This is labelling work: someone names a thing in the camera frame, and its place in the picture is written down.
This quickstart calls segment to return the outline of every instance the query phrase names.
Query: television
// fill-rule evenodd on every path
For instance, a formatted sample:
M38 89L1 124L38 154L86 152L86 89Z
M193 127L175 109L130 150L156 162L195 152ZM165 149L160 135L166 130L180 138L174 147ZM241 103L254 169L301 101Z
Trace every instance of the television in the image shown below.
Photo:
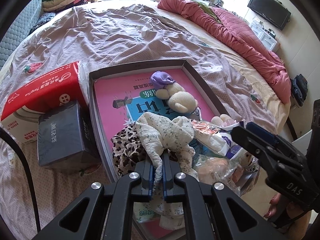
M250 0L248 7L281 31L290 20L291 12L277 0Z

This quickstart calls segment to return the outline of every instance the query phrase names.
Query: purple hat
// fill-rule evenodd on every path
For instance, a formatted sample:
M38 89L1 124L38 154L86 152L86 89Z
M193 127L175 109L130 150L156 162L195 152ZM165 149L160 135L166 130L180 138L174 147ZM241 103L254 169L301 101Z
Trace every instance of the purple hat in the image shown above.
M175 80L166 72L154 72L150 78L151 83L156 90L164 88L165 85L173 84Z

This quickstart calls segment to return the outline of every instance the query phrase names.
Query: blue padded headboard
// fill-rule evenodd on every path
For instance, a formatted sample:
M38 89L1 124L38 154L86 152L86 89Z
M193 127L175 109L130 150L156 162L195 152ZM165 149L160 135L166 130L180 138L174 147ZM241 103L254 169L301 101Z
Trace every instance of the blue padded headboard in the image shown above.
M31 0L14 20L0 42L0 69L11 53L28 36L30 29L36 24L42 13L41 0Z

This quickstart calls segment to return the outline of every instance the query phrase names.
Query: dresser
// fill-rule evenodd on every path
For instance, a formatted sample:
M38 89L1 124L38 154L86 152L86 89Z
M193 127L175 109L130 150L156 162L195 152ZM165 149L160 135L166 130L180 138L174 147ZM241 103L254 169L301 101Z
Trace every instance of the dresser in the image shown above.
M280 44L276 39L272 38L263 28L262 26L253 21L250 23L249 27L252 29L255 35L257 35L258 39L262 42L262 44L267 48L267 50L271 50L273 52L276 52Z

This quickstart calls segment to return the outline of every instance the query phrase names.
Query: pink comforter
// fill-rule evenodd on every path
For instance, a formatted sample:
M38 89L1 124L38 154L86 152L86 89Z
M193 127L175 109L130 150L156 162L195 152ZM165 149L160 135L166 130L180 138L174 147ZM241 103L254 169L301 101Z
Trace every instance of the pink comforter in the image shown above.
M191 0L160 0L158 8L180 14L204 28L246 59L284 104L290 102L291 83L287 70L276 54L268 52L263 44L252 36L254 33L249 27L245 27L248 25L240 18L232 17L231 13L223 9L214 8L215 14L224 24L221 25Z

